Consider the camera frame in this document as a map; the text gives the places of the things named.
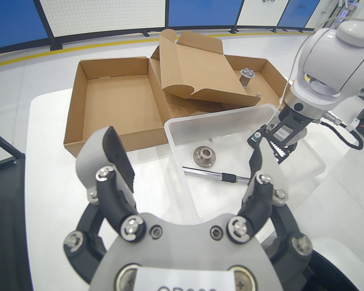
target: open cardboard box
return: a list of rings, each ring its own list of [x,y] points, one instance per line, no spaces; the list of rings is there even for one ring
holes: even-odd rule
[[[163,125],[171,118],[253,106],[259,101],[278,105],[286,80],[270,62],[224,56],[221,40],[200,39],[202,35],[192,32],[184,32],[175,44],[170,31],[161,33],[160,46],[150,59],[97,59],[78,64],[64,138],[64,147],[72,155],[77,156],[90,135],[106,126],[113,126],[125,149],[132,151],[167,143]],[[217,45],[217,53],[207,50],[212,44]],[[178,63],[169,57],[171,53]],[[256,72],[246,91],[239,82],[245,67]],[[211,68],[209,74],[205,68]],[[189,74],[194,78],[186,80]]]

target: white cable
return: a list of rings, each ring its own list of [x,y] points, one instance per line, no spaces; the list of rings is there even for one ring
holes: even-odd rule
[[[290,80],[291,80],[291,76],[293,75],[293,70],[294,70],[294,67],[295,67],[295,63],[297,62],[297,57],[298,57],[298,54],[299,54],[299,51],[302,49],[303,45],[306,43],[307,39],[310,38],[317,30],[319,30],[326,22],[328,22],[329,20],[335,20],[337,18],[341,18],[343,21],[349,21],[349,20],[356,20],[356,21],[363,21],[364,22],[364,18],[343,18],[343,17],[340,17],[340,16],[336,16],[336,17],[333,17],[333,18],[328,18],[326,21],[322,22],[320,25],[318,25],[311,33],[310,35],[302,42],[302,44],[300,45],[298,51],[297,51],[297,54],[295,55],[295,58],[294,58],[294,62],[293,62],[293,66],[291,67],[291,71],[290,71],[290,75],[287,79],[287,82],[286,82],[286,85],[285,85],[285,88],[283,90],[283,93],[282,93],[282,96],[281,98],[279,99],[279,105],[278,107],[276,108],[274,114],[271,116],[271,118],[269,118],[268,122],[266,123],[266,125],[269,125],[269,123],[271,122],[271,120],[275,117],[276,113],[279,111],[282,103],[283,103],[283,100],[285,98],[285,94],[286,94],[286,90],[287,90],[287,86],[289,85],[290,83]]]

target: clear plastic container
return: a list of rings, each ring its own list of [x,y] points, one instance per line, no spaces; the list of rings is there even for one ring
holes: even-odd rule
[[[275,109],[272,104],[264,104],[171,119],[164,125],[177,167],[181,186],[179,190],[191,195],[184,197],[184,200],[189,201],[190,208],[197,210],[201,221],[227,212],[236,213],[241,207],[246,185],[185,175],[182,167],[204,169],[194,162],[193,152],[197,147],[208,146],[214,150],[216,161],[206,170],[249,178],[249,159],[253,149],[247,143],[247,138],[268,121]],[[326,166],[302,139],[280,167],[291,188],[292,183],[321,174]]]

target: metal rod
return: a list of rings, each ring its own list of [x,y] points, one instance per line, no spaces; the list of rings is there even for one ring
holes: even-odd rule
[[[207,171],[207,170],[201,170],[201,169],[188,168],[186,166],[183,166],[182,169],[183,169],[183,171],[185,173],[188,173],[188,174],[192,174],[192,175],[195,175],[195,176],[201,176],[201,177],[207,178],[207,179],[213,179],[213,180],[227,182],[227,181],[222,179],[222,173]],[[244,176],[236,176],[234,174],[232,174],[232,176],[236,177],[236,183],[242,183],[242,184],[250,183],[250,179],[245,178]]]
[[[8,143],[2,137],[0,137],[0,147],[6,150],[9,154],[13,155],[16,159],[21,159],[22,157],[24,157],[23,153],[21,153],[18,149]]]

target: label sticker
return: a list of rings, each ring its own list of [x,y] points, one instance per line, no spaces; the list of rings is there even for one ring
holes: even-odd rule
[[[278,131],[275,132],[275,134],[277,134],[278,136],[280,136],[282,138],[282,140],[284,140],[285,138],[287,138],[290,135],[290,133],[288,133],[283,128],[280,128]]]
[[[134,291],[234,291],[231,271],[193,271],[139,267]]]

